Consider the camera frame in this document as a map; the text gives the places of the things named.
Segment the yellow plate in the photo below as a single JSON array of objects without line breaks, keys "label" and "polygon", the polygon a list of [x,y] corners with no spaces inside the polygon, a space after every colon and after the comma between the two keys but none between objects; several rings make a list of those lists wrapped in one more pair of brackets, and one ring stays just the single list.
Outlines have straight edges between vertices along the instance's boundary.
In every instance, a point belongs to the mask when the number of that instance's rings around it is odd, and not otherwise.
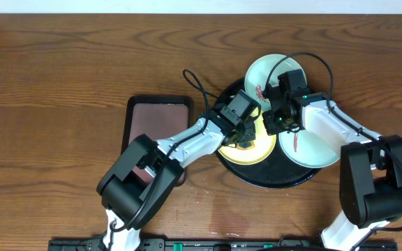
[{"label": "yellow plate", "polygon": [[[257,116],[258,109],[255,109],[251,116]],[[253,165],[264,160],[276,146],[277,136],[268,136],[266,133],[265,125],[263,124],[263,117],[260,115],[255,124],[255,140],[251,143],[253,147],[248,149],[238,149],[228,146],[221,147],[218,152],[230,162],[240,165]]]}]

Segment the white plate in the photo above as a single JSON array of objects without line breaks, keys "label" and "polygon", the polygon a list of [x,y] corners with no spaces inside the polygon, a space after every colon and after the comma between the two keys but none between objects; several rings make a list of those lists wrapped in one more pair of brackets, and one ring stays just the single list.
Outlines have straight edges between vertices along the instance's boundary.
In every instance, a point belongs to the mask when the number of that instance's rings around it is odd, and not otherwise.
[{"label": "white plate", "polygon": [[339,160],[327,143],[307,130],[301,130],[295,134],[279,133],[278,140],[289,159],[304,167],[322,168]]},{"label": "white plate", "polygon": [[[246,93],[258,101],[262,105],[262,112],[269,111],[271,109],[271,104],[269,100],[263,98],[261,93],[265,90],[266,80],[269,76],[271,69],[279,62],[285,55],[282,54],[270,54],[262,56],[257,59],[251,67],[249,67],[246,77],[244,79],[244,90]],[[294,59],[286,59],[282,62],[271,75],[269,83],[272,86],[278,86],[277,77],[286,73],[289,70],[302,69],[302,67]]]}]

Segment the green connector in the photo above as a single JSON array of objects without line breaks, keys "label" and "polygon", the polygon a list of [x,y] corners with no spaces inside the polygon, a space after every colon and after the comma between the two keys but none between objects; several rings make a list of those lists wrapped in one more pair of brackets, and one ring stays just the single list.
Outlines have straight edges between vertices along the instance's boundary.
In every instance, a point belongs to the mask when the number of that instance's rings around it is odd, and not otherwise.
[{"label": "green connector", "polygon": [[173,251],[182,251],[182,243],[173,244]]}]

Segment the white wall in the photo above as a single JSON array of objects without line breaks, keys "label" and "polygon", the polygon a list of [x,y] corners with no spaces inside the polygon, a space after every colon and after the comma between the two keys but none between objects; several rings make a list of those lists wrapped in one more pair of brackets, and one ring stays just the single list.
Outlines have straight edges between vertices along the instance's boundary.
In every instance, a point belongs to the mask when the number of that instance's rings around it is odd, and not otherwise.
[{"label": "white wall", "polygon": [[402,0],[0,0],[0,13],[402,14]]}]

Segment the wood grain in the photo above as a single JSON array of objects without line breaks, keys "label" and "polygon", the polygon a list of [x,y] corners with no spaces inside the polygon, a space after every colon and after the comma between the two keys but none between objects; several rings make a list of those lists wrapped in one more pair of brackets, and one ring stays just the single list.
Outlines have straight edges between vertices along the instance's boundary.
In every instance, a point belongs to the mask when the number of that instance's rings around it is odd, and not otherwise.
[{"label": "wood grain", "polygon": [[[189,95],[199,114],[202,96],[182,69],[219,94],[260,56],[296,51],[329,62],[334,99],[351,117],[402,136],[402,16],[0,15],[0,250],[105,231],[95,187],[119,155],[131,96]],[[319,63],[296,60],[314,89],[329,88]],[[143,232],[312,236],[340,211],[338,173],[334,165],[296,188],[265,190],[206,156]],[[377,238],[402,250],[402,233]]]}]

